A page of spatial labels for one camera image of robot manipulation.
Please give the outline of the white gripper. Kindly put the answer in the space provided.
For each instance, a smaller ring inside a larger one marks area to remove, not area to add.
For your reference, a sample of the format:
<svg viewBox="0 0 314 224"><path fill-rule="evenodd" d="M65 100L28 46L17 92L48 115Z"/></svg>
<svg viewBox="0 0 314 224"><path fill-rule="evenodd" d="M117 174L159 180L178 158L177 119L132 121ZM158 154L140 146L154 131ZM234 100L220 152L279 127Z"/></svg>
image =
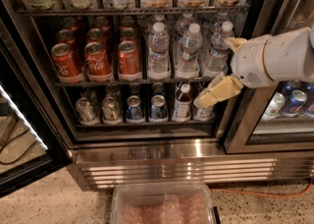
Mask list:
<svg viewBox="0 0 314 224"><path fill-rule="evenodd" d="M220 73L198 94L194 105L197 108L213 106L240 94L244 85L249 88L274 85L264 66L264 48L270 37L266 34L247 41L241 37L225 38L225 44L234 53L231 68L235 76Z"/></svg>

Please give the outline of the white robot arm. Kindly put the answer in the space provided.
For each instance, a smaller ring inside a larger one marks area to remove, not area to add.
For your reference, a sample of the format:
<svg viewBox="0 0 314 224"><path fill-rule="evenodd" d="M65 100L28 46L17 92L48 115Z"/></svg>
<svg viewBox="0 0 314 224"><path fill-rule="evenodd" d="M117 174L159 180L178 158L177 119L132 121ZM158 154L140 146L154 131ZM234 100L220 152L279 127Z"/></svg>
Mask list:
<svg viewBox="0 0 314 224"><path fill-rule="evenodd" d="M225 43L234 52L232 73L219 73L194 99L197 108L207 108L249 88L274 86L278 82L314 82L314 29L305 27L272 36L246 40L229 37Z"/></svg>

